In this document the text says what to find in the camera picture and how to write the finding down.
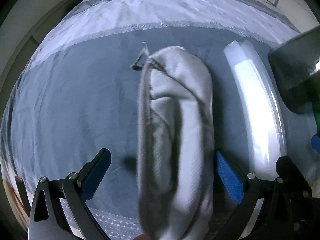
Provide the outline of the person's left hand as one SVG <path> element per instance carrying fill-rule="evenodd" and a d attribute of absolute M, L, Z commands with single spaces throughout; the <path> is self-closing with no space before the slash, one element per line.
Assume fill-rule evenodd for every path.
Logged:
<path fill-rule="evenodd" d="M 142 235 L 135 237 L 133 240 L 151 240 L 151 238 L 147 234 L 142 234 Z"/>

